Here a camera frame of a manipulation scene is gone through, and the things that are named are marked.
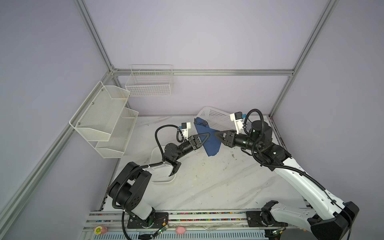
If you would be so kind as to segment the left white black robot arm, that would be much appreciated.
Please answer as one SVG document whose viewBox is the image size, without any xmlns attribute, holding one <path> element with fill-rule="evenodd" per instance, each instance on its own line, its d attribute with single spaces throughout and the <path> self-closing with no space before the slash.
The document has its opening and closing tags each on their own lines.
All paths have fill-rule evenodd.
<svg viewBox="0 0 384 240">
<path fill-rule="evenodd" d="M 169 143 L 164 148 L 160 147 L 162 160 L 158 163 L 140 166 L 135 162 L 129 162 L 108 188 L 112 207 L 129 214 L 130 220 L 137 221 L 139 226 L 152 227 L 156 222 L 156 210 L 143 200 L 152 178 L 149 168 L 169 166 L 172 168 L 169 176 L 173 176 L 181 166 L 179 159 L 203 147 L 209 138 L 209 133 L 197 134 L 180 145 Z"/>
</svg>

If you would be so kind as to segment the blue paper napkin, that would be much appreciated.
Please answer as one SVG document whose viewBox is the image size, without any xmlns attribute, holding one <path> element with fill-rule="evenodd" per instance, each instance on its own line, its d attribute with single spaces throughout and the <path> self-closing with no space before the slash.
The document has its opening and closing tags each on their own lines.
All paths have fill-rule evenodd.
<svg viewBox="0 0 384 240">
<path fill-rule="evenodd" d="M 221 147 L 220 140 L 217 139 L 214 135 L 217 130 L 212 129 L 206 120 L 199 117 L 194 119 L 194 125 L 198 134 L 210 134 L 209 138 L 203 144 L 203 146 L 209 157 L 215 156 L 219 152 Z"/>
</svg>

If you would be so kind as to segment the white perforated plastic basket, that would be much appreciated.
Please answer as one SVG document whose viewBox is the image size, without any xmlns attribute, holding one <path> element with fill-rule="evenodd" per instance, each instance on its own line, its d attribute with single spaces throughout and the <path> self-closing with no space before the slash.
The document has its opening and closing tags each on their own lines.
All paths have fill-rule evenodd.
<svg viewBox="0 0 384 240">
<path fill-rule="evenodd" d="M 204 107 L 197 117 L 206 120 L 214 130 L 236 130 L 235 124 L 230 120 L 230 114 L 213 107 Z"/>
</svg>

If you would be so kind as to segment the white rectangular plastic tray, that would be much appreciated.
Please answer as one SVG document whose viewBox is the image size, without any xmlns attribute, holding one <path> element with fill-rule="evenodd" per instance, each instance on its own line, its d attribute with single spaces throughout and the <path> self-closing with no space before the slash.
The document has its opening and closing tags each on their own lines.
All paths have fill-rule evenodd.
<svg viewBox="0 0 384 240">
<path fill-rule="evenodd" d="M 159 147 L 155 147 L 151 154 L 150 164 L 156 164 L 161 161 L 162 155 Z M 176 179 L 177 174 L 171 175 L 173 166 L 164 162 L 162 165 L 150 167 L 149 172 L 152 174 L 150 182 L 152 184 L 168 184 Z"/>
</svg>

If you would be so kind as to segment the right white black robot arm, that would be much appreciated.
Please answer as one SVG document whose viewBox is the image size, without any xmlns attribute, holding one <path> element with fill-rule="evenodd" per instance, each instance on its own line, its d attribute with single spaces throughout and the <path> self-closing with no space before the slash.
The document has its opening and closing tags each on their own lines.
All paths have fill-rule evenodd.
<svg viewBox="0 0 384 240">
<path fill-rule="evenodd" d="M 239 147 L 262 167 L 275 172 L 312 207 L 305 210 L 271 200 L 262 207 L 260 213 L 264 226 L 286 223 L 310 231 L 318 240 L 350 237 L 359 207 L 336 197 L 305 172 L 287 150 L 273 143 L 272 128 L 265 121 L 252 122 L 251 129 L 245 134 L 227 130 L 215 132 L 214 135 L 223 145 Z"/>
</svg>

